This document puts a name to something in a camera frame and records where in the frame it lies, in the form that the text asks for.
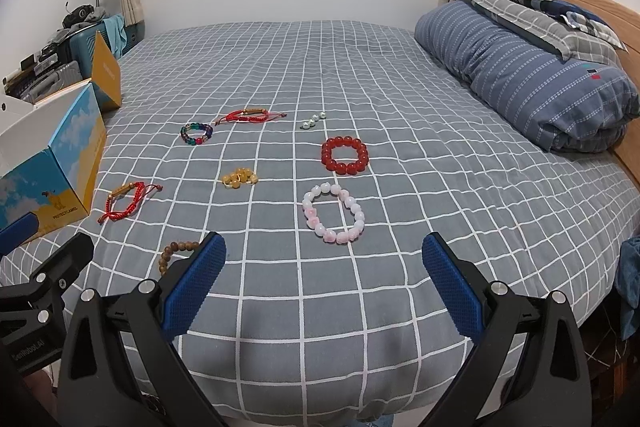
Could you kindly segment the pearl bead strand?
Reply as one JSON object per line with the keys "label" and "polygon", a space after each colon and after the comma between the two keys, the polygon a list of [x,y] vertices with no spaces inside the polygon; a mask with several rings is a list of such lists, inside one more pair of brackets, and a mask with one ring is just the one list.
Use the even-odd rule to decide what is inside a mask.
{"label": "pearl bead strand", "polygon": [[325,119],[326,119],[326,113],[324,112],[314,114],[310,118],[303,120],[302,123],[299,125],[299,128],[303,130],[312,129],[316,127],[320,121]]}

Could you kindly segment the blue yellow cardboard box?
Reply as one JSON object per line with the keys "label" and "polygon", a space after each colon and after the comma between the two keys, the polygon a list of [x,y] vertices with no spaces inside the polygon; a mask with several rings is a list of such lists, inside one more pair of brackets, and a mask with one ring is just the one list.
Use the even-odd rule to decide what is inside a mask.
{"label": "blue yellow cardboard box", "polygon": [[1,102],[8,110],[1,117],[1,230],[33,212],[39,230],[28,243],[89,216],[106,141],[103,115],[122,105],[119,64],[101,35],[90,78],[35,104]]}

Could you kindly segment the grey hard case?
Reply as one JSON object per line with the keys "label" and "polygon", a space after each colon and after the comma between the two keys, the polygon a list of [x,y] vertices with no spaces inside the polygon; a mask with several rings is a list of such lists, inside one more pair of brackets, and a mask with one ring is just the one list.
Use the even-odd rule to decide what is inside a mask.
{"label": "grey hard case", "polygon": [[71,61],[50,72],[35,76],[31,72],[6,82],[6,94],[12,98],[35,104],[46,96],[58,92],[82,79],[79,65]]}

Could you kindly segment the teal suitcase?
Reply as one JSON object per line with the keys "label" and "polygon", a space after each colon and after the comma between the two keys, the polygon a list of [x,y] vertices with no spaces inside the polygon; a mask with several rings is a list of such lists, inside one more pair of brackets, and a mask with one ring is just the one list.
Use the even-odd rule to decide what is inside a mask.
{"label": "teal suitcase", "polygon": [[82,77],[89,77],[97,35],[101,35],[114,57],[124,54],[128,43],[125,21],[116,14],[68,32],[58,45],[58,58],[62,62],[76,62]]}

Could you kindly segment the grey checked bed sheet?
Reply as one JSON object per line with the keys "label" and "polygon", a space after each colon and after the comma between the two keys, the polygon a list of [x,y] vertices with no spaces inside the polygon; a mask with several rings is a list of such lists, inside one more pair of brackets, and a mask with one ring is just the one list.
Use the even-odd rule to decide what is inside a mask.
{"label": "grey checked bed sheet", "polygon": [[336,425],[435,402],[472,345],[424,269],[428,233],[519,294],[563,291],[584,321],[638,230],[638,188],[611,156],[539,150],[408,31],[173,30],[120,70],[91,215],[14,251],[1,280],[85,232],[73,305],[219,233],[226,264],[176,347],[224,416]]}

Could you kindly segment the grey checked pillow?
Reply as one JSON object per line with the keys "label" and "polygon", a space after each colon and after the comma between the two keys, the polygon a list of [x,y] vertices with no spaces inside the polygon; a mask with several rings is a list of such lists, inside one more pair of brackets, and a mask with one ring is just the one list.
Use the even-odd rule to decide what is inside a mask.
{"label": "grey checked pillow", "polygon": [[531,43],[570,58],[620,67],[626,46],[600,16],[564,0],[468,0]]}

